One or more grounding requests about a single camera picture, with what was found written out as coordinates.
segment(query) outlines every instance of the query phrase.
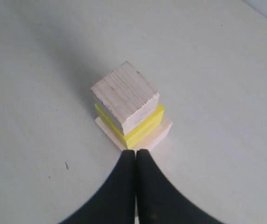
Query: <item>white table surface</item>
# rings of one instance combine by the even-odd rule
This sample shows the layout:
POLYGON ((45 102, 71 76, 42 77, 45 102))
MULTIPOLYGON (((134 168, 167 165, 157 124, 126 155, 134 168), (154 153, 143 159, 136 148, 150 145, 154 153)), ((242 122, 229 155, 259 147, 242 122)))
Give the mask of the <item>white table surface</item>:
POLYGON ((0 0, 0 224, 58 223, 103 183, 120 152, 89 88, 125 60, 174 122, 164 174, 267 224, 267 19, 241 0, 0 0))

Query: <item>yellow block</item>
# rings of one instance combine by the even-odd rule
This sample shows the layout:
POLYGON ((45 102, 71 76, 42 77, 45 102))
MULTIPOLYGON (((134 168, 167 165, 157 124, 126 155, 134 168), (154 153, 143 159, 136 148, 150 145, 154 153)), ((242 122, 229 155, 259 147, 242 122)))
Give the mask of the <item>yellow block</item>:
POLYGON ((124 136, 122 132, 113 124, 112 120, 100 109, 97 104, 95 104, 95 108, 105 125, 110 128, 110 130, 127 147, 127 149, 131 149, 148 134, 150 134, 161 123, 162 116, 165 111, 165 108, 161 104, 159 104, 156 111, 154 111, 129 134, 124 136))

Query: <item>light wooden base block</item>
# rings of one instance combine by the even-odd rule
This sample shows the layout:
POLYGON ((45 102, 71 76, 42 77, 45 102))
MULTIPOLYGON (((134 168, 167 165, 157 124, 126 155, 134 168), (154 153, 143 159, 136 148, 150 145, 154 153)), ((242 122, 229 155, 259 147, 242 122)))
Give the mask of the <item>light wooden base block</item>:
MULTIPOLYGON (((126 146, 121 143, 121 141, 114 135, 114 133, 104 124, 100 117, 96 118, 95 122, 121 151, 126 149, 126 146)), ((131 149, 153 149, 158 143, 161 142, 161 140, 163 140, 167 136, 172 124, 173 122, 164 115, 162 122, 149 135, 147 135, 131 149)))

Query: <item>block tower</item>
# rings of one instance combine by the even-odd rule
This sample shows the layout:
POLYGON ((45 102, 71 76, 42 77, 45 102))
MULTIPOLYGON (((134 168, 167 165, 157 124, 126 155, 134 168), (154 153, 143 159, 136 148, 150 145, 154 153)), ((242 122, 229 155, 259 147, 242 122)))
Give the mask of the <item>block tower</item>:
POLYGON ((158 91, 129 62, 91 88, 99 117, 95 122, 120 149, 151 150, 172 121, 158 103, 158 91))

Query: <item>stacked blocks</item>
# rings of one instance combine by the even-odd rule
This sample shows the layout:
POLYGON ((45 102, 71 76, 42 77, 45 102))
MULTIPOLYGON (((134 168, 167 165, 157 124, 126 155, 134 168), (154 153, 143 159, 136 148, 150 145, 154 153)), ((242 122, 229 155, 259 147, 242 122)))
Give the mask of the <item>stacked blocks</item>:
POLYGON ((152 149, 172 121, 158 103, 159 93, 129 62, 91 88, 99 117, 95 122, 121 149, 152 149))

